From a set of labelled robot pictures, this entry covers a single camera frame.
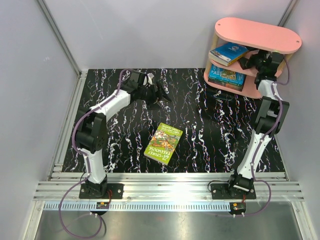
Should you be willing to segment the pink three-tier shelf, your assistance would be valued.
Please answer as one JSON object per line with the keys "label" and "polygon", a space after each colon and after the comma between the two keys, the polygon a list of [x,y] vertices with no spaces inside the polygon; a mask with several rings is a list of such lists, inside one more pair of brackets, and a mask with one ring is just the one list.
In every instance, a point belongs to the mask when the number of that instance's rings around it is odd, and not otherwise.
{"label": "pink three-tier shelf", "polygon": [[[278,52],[283,54],[287,61],[302,46],[301,37],[288,28],[237,17],[224,17],[215,23],[210,49],[215,49],[223,42],[236,43],[268,52]],[[243,90],[237,91],[209,82],[208,76],[212,65],[247,75]],[[262,95],[254,83],[257,72],[253,67],[243,70],[238,62],[230,66],[223,66],[214,60],[208,59],[203,77],[204,81],[211,87],[244,97],[259,99]]]}

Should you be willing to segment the blue back-cover book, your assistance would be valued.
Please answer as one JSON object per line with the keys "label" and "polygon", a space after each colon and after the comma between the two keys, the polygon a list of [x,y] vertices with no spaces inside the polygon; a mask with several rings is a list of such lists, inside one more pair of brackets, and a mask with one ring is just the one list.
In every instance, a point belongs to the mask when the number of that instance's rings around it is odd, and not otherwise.
{"label": "blue back-cover book", "polygon": [[248,52],[247,47],[228,42],[211,50],[208,53],[208,57],[223,66],[229,66],[245,56]]}

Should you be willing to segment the blue 26-Storey Treehouse book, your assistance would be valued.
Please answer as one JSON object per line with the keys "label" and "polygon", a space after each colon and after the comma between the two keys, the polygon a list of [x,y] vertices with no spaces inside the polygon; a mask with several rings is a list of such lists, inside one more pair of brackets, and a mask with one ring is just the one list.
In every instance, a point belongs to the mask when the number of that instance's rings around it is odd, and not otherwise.
{"label": "blue 26-Storey Treehouse book", "polygon": [[208,78],[211,80],[242,86],[245,83],[246,75],[232,70],[220,68],[212,64],[209,70]]}

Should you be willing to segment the lime green book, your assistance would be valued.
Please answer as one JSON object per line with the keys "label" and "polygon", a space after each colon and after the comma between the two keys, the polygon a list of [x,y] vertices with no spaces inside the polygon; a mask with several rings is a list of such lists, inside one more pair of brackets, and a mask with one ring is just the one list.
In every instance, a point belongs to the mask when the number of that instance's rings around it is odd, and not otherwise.
{"label": "lime green book", "polygon": [[168,165],[183,135],[183,131],[160,123],[144,151],[144,156]]}

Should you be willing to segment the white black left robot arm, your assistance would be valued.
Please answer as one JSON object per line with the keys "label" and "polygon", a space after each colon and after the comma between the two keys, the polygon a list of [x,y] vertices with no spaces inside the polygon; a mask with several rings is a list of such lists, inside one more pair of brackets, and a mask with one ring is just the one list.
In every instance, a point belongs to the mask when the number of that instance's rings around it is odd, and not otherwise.
{"label": "white black left robot arm", "polygon": [[103,148],[107,145],[107,123],[121,109],[131,103],[145,101],[150,110],[159,109],[159,102],[172,102],[162,84],[152,73],[130,70],[126,80],[119,80],[117,89],[91,108],[85,108],[77,117],[71,143],[81,154],[86,177],[80,180],[80,199],[111,198],[108,177],[103,164]]}

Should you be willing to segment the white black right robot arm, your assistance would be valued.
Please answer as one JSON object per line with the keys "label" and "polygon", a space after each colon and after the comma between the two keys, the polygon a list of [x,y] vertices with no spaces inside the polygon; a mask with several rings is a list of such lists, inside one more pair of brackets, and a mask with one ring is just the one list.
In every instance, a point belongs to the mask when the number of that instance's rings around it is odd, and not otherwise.
{"label": "white black right robot arm", "polygon": [[268,143],[280,131],[289,110],[290,104],[284,101],[278,92],[280,83],[276,77],[278,67],[285,60],[285,56],[279,52],[262,49],[248,59],[239,60],[242,68],[254,67],[257,70],[254,84],[262,98],[252,122],[248,149],[226,186],[228,196],[233,199],[241,198],[254,189],[258,163]]}

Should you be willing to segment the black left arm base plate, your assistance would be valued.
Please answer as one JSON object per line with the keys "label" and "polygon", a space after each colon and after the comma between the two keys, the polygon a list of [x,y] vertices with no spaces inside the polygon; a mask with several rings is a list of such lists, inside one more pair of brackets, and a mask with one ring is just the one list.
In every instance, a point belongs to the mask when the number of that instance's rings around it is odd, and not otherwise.
{"label": "black left arm base plate", "polygon": [[124,185],[122,183],[107,183],[93,186],[89,184],[82,184],[80,187],[80,199],[116,199],[123,198]]}

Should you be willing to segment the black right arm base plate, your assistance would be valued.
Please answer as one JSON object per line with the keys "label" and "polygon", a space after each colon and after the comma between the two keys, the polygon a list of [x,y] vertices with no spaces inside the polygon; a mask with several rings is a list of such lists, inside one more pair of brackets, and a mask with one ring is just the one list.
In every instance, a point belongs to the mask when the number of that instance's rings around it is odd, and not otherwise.
{"label": "black right arm base plate", "polygon": [[211,183],[209,185],[213,200],[255,200],[256,192],[244,191],[238,188],[231,187],[227,183]]}

